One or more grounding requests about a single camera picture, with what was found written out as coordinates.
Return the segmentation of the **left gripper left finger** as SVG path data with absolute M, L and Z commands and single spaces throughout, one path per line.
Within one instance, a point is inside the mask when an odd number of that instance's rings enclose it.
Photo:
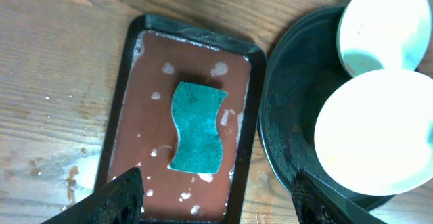
M 138 224 L 143 195 L 141 171 L 133 167 L 43 224 Z

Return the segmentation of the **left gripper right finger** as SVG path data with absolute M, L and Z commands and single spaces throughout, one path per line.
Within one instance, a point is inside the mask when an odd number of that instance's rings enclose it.
M 291 183 L 292 202 L 303 224 L 386 224 L 306 170 Z

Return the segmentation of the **green scouring sponge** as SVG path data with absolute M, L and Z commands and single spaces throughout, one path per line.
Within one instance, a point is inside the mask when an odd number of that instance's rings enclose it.
M 223 159 L 217 116 L 228 93 L 195 83 L 180 82 L 171 113 L 177 146 L 168 168 L 185 173 L 215 174 Z

